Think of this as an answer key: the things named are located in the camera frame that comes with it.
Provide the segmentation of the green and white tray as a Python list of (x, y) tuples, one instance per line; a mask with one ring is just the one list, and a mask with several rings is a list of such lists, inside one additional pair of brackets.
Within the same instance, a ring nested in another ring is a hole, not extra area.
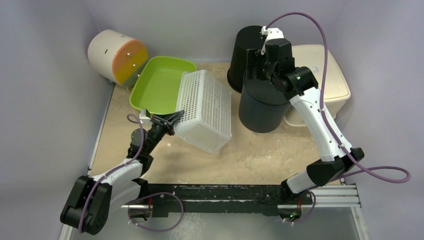
[(176, 110), (183, 73), (197, 70), (194, 62), (171, 56), (151, 58), (141, 71), (129, 97), (129, 104), (140, 111), (169, 114)]

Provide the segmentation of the large black plastic bin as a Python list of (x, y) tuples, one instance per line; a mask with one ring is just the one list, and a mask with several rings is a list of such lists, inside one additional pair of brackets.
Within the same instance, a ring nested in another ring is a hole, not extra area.
[(227, 71), (227, 81), (237, 93), (242, 92), (245, 73), (250, 77), (258, 76), (258, 58), (248, 61), (249, 51), (260, 51), (265, 40), (262, 38), (262, 26), (250, 25), (242, 28), (236, 35), (230, 66)]

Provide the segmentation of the white perforated basket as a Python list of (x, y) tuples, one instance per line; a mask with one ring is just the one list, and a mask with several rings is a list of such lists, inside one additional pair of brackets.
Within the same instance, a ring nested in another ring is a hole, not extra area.
[(187, 143), (210, 154), (219, 154), (232, 137), (231, 95), (207, 70), (184, 72), (176, 111), (184, 111), (174, 130)]

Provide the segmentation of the dark blue bin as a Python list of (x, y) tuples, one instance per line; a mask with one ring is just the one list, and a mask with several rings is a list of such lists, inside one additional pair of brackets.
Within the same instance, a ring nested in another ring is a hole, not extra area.
[(244, 74), (238, 117), (248, 130), (254, 133), (274, 131), (290, 106), (283, 93), (269, 80), (249, 79)]

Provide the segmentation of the cream perforated plastic basket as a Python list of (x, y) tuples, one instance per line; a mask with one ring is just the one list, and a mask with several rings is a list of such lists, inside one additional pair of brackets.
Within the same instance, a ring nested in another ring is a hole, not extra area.
[[(324, 46), (319, 44), (295, 45), (292, 55), (298, 67), (308, 67), (315, 76), (318, 85), (322, 85), (325, 54)], [(327, 71), (324, 86), (324, 103), (333, 119), (351, 97), (347, 81), (330, 51), (327, 52)], [(292, 127), (304, 127), (301, 115), (290, 107), (284, 116), (285, 122)]]

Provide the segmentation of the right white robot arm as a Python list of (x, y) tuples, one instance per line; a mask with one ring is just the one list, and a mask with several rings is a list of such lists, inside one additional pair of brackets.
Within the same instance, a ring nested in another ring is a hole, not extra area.
[(323, 88), (313, 72), (295, 65), (291, 43), (278, 38), (264, 44), (264, 50), (250, 49), (238, 108), (241, 123), (255, 133), (269, 133), (282, 121), (284, 109), (293, 106), (311, 133), (320, 158), (281, 183), (280, 196), (288, 204), (301, 192), (322, 187), (340, 177), (365, 154), (343, 137), (320, 99)]

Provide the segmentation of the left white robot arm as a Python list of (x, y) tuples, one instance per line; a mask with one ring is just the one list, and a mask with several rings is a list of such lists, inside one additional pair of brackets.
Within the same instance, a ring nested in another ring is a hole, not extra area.
[(141, 112), (151, 123), (149, 130), (143, 128), (142, 120), (128, 114), (127, 119), (138, 124), (131, 133), (131, 142), (126, 158), (112, 169), (94, 177), (80, 176), (75, 181), (60, 214), (60, 222), (71, 226), (79, 233), (98, 234), (104, 227), (109, 213), (122, 205), (134, 201), (142, 205), (153, 202), (156, 196), (166, 196), (167, 192), (151, 193), (149, 184), (141, 176), (152, 162), (154, 148), (165, 135), (175, 134), (174, 126), (184, 115), (184, 111), (169, 114)]

